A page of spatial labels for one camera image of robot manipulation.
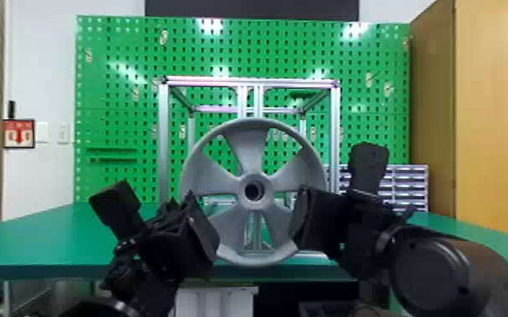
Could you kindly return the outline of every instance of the gray wheel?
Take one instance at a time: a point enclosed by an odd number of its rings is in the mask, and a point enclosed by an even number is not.
[[[300,145],[298,153],[273,175],[263,172],[262,156],[270,129],[287,133]],[[240,175],[233,175],[203,153],[205,146],[222,135],[235,154]],[[315,149],[296,130],[279,121],[246,118],[229,121],[204,135],[187,156],[179,182],[182,199],[196,196],[233,195],[234,205],[209,219],[220,235],[217,255],[239,266],[269,266],[297,252],[287,231],[291,211],[276,202],[275,193],[297,191],[305,184],[327,189],[327,179]],[[246,250],[245,228],[251,212],[263,215],[272,239],[271,250]]]

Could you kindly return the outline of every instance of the red sign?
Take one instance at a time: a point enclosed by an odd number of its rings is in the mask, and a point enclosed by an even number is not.
[[[33,120],[4,120],[4,147],[34,148],[34,129]]]

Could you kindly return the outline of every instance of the white wall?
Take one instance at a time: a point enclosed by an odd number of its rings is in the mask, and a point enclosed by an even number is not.
[[[360,0],[360,21],[409,23],[435,0]]]
[[[4,151],[3,220],[73,202],[73,144],[55,140],[59,122],[73,124],[76,14],[144,13],[144,0],[8,2],[4,99],[16,101],[16,118],[49,122],[51,136],[36,149]]]

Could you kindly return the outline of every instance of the wall outlet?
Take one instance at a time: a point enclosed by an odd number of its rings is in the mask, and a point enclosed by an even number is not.
[[[47,121],[35,122],[35,142],[49,143],[49,122]]]
[[[71,125],[65,122],[59,123],[57,128],[57,143],[69,144],[71,142]]]

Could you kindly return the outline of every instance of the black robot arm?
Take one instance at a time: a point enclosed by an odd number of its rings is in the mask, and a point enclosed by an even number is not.
[[[359,280],[392,287],[415,317],[508,317],[508,263],[484,245],[407,224],[377,193],[387,149],[354,146],[343,195],[301,188],[289,234]]]

